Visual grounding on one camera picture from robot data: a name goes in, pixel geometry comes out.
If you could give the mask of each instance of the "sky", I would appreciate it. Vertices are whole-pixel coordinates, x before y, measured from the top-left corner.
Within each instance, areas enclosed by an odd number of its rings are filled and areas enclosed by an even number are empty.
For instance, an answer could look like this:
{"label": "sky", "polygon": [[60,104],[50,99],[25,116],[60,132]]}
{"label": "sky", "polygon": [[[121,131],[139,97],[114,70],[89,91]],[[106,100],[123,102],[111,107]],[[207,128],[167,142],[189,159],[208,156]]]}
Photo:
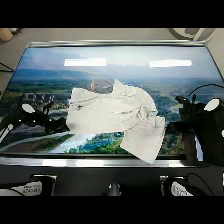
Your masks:
{"label": "sky", "polygon": [[[106,58],[105,67],[64,67],[65,59]],[[189,67],[150,68],[149,61],[191,60]],[[205,47],[109,46],[28,48],[18,69],[74,70],[121,77],[217,78],[220,74]]]}

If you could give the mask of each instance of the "table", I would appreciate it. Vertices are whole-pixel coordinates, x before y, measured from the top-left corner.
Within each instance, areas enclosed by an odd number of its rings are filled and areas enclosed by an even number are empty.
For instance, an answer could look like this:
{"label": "table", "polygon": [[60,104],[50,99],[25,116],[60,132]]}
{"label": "table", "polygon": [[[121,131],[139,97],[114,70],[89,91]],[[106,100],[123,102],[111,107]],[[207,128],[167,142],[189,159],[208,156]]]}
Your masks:
{"label": "table", "polygon": [[[65,66],[67,59],[91,58],[106,59],[106,66]],[[203,84],[223,84],[220,72],[202,42],[30,43],[4,93],[0,116],[4,117],[13,111],[19,97],[25,93],[23,102],[29,102],[39,109],[43,108],[43,101],[53,99],[55,103],[50,109],[50,117],[66,117],[73,87],[110,93],[115,78],[126,85],[147,91],[155,101],[158,115],[165,117],[166,124],[180,119],[178,109],[181,105],[175,101],[175,96],[186,96]],[[202,88],[197,92],[197,100],[206,103],[214,96],[222,97],[222,92],[214,86]],[[123,133],[72,135],[64,132],[48,135],[41,126],[21,125],[0,143],[0,153],[13,156],[56,156],[54,158],[107,154],[133,159],[119,147],[122,137]],[[173,159],[176,156],[183,158],[183,155],[181,135],[165,135],[159,156]]]}

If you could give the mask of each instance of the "white circular object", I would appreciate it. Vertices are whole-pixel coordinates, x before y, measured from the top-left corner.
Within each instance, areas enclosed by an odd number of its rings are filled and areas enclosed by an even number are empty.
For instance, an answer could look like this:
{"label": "white circular object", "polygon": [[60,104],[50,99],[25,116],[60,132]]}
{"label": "white circular object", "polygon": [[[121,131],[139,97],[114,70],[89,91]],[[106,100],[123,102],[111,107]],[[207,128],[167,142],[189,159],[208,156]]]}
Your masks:
{"label": "white circular object", "polygon": [[9,124],[8,125],[8,129],[11,131],[13,129],[13,125],[12,124]]}
{"label": "white circular object", "polygon": [[30,106],[30,105],[27,104],[27,103],[23,104],[23,105],[22,105],[22,108],[23,108],[23,110],[25,110],[27,113],[30,113],[30,114],[32,114],[32,113],[35,112],[35,110],[33,109],[33,107]]}
{"label": "white circular object", "polygon": [[218,105],[219,105],[219,99],[212,99],[207,103],[204,110],[212,111],[215,108],[217,108]]}

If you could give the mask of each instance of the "screen frame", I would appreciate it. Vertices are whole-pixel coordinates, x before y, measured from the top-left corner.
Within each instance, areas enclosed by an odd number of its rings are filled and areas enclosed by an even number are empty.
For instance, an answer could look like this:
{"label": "screen frame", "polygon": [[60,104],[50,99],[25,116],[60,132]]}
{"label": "screen frame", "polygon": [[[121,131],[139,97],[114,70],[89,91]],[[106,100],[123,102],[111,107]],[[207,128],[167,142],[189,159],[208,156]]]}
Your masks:
{"label": "screen frame", "polygon": [[[94,46],[94,47],[102,47],[102,46],[177,46],[177,47],[206,47],[213,62],[215,63],[216,68],[218,69],[218,72],[220,74],[220,76],[222,77],[222,80],[224,81],[223,76],[221,75],[221,72],[213,58],[213,56],[211,55],[211,52],[209,51],[208,47],[205,45],[205,41],[188,41],[188,40],[79,40],[79,41],[49,41],[49,42],[31,42],[28,43],[26,48],[24,49],[20,60],[14,70],[14,72],[16,71],[18,65],[20,64],[20,61],[25,53],[25,51],[27,50],[27,48],[52,48],[52,47],[90,47],[90,46]],[[41,166],[41,164],[43,164],[41,161],[43,160],[73,160],[75,163],[75,160],[83,160],[83,159],[94,159],[95,161],[97,159],[102,160],[103,158],[105,158],[105,160],[109,161],[115,161],[118,160],[121,162],[121,160],[126,159],[126,160],[130,160],[130,161],[139,161],[139,166],[142,167],[142,165],[140,165],[142,162],[141,160],[137,159],[135,156],[131,155],[131,154],[56,154],[56,153],[52,153],[52,154],[47,154],[47,153],[38,153],[38,154],[34,154],[34,153],[9,153],[9,152],[0,152],[0,164],[5,164],[7,163],[7,161],[11,161],[11,163],[13,163],[13,165],[26,165],[29,164],[29,162],[26,162],[26,159],[37,159],[39,160],[39,166]],[[144,163],[144,166],[158,166],[159,167],[179,167],[179,166],[186,166],[186,163],[188,163],[186,161],[186,156],[185,154],[177,154],[177,155],[158,155],[157,159],[155,160],[153,165],[148,165],[146,163]]]}

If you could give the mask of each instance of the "landscape image on screen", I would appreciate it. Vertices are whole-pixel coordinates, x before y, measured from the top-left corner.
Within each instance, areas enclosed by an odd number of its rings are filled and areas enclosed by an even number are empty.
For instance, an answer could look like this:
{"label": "landscape image on screen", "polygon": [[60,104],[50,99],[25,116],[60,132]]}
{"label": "landscape image on screen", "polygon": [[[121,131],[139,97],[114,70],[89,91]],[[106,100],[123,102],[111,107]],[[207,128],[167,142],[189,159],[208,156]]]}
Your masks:
{"label": "landscape image on screen", "polygon": [[[66,59],[106,59],[106,66],[64,66]],[[150,61],[188,60],[189,66],[150,67]],[[153,98],[158,116],[166,125],[179,121],[181,105],[176,96],[204,84],[223,85],[223,80],[205,47],[172,46],[107,46],[27,48],[5,91],[0,105],[0,118],[13,113],[24,94],[22,103],[43,110],[54,101],[49,116],[67,117],[73,88],[84,88],[100,94],[111,93],[114,80],[140,87]],[[197,90],[197,102],[207,103],[223,97],[223,89],[208,86]],[[0,152],[128,154],[120,148],[124,133],[75,135],[69,132],[47,134],[45,128],[21,124],[0,143]],[[180,134],[166,134],[160,154],[183,154]]]}

